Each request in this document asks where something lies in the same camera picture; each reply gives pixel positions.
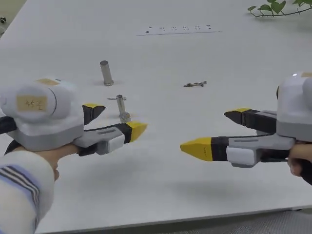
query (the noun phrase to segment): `small metal part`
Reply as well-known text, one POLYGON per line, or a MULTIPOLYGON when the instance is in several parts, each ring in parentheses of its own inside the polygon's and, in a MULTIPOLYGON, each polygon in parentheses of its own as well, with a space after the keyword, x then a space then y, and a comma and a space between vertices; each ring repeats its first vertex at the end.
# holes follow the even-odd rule
POLYGON ((116 97, 109 97, 109 98, 107 98, 107 99, 108 99, 108 100, 116 100, 116 97))
POLYGON ((130 117, 130 114, 128 112, 124 112, 124 113, 120 114, 119 118, 120 118, 121 123, 126 123, 126 122, 131 121, 131 117, 130 117))
POLYGON ((121 94, 117 95, 116 100, 118 104, 119 113, 121 114, 121 113, 126 112, 125 103, 123 101, 123 96, 121 94))
POLYGON ((196 83, 187 83, 186 85, 184 85, 184 87, 204 87, 204 85, 207 84, 206 81, 204 82, 196 82, 196 83))
POLYGON ((119 109, 119 118, 121 123, 126 123, 131 121, 130 114, 126 112, 125 103, 124 103, 124 97, 119 94, 115 98, 117 100, 118 109, 119 109))
POLYGON ((5 24, 6 23, 6 17, 0 17, 0 23, 5 24))
POLYGON ((114 81, 112 79, 111 71, 109 69, 108 61, 102 61, 99 63, 101 66, 101 71, 104 78, 104 85, 105 86, 111 86, 114 84, 114 81))

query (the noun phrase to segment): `label sticker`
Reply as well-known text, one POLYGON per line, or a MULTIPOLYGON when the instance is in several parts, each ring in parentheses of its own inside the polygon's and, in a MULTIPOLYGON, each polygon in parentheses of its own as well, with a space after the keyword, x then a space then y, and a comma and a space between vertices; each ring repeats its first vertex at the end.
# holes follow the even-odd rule
POLYGON ((46 84, 46 85, 58 85, 59 83, 56 82, 55 80, 51 80, 51 79, 47 79, 47 78, 44 78, 44 79, 39 79, 37 80, 37 82, 41 83, 41 84, 46 84))
POLYGON ((312 72, 304 72, 301 77, 312 77, 312 72))
POLYGON ((22 95, 16 97, 16 105, 18 111, 21 112, 46 112, 47 97, 46 96, 33 96, 22 95))

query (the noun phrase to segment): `green leaf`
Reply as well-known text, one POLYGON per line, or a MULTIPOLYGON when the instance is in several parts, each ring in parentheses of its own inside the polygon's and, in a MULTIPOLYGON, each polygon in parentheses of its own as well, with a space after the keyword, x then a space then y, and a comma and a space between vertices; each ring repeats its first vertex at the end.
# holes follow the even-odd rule
POLYGON ((280 13, 281 10, 283 10, 284 6, 286 4, 286 1, 282 1, 281 3, 278 2, 272 2, 271 8, 275 13, 280 13))
POLYGON ((301 5, 303 3, 303 0, 295 0, 293 2, 293 4, 298 4, 298 5, 301 5))
POLYGON ((284 7, 285 7, 285 5, 286 5, 286 1, 282 1, 279 5, 282 7, 282 9, 281 9, 281 10, 283 10, 283 9, 284 9, 284 7))
POLYGON ((260 6, 260 11, 272 11, 271 7, 267 4, 260 6))
POLYGON ((251 6, 251 7, 249 7, 247 10, 248 11, 252 11, 252 10, 254 10, 256 8, 256 6, 251 6))

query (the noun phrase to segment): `white plastic casing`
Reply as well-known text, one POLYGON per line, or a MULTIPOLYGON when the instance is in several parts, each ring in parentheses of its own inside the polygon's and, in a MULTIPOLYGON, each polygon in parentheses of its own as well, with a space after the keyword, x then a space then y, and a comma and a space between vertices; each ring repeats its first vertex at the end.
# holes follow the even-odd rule
POLYGON ((51 135, 83 126, 82 102, 76 94, 75 86, 59 79, 49 79, 58 85, 34 82, 13 87, 1 95, 3 113, 13 117, 18 129, 27 136, 51 135), (19 112, 16 105, 17 95, 46 95, 46 112, 19 112))
POLYGON ((302 73, 297 73, 279 86, 277 121, 312 124, 312 109, 307 105, 303 95, 303 84, 306 79, 311 78, 302 77, 302 73))
POLYGON ((257 161, 252 149, 226 148, 227 160, 233 164, 254 166, 257 161))

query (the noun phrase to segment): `metal peg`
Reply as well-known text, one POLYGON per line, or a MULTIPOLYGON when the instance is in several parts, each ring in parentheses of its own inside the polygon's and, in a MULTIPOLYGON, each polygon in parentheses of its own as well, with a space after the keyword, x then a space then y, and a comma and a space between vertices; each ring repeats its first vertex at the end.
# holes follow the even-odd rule
POLYGON ((114 84, 114 81, 112 79, 111 71, 109 69, 108 61, 102 61, 99 63, 101 66, 101 71, 104 78, 104 85, 105 86, 111 86, 114 84))
POLYGON ((131 121, 130 114, 126 112, 124 97, 119 94, 116 96, 117 105, 119 109, 119 118, 121 123, 126 123, 131 121))

